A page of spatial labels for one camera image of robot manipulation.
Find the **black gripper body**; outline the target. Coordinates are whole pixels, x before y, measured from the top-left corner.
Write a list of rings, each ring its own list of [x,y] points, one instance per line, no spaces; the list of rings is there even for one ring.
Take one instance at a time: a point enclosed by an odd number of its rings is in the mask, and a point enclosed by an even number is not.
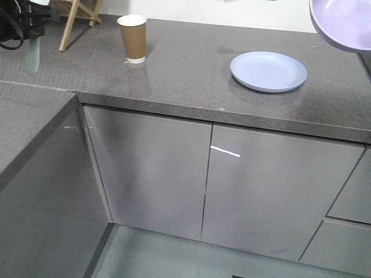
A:
[[[34,1],[1,1],[1,40],[44,36],[45,25],[60,22],[58,8]]]

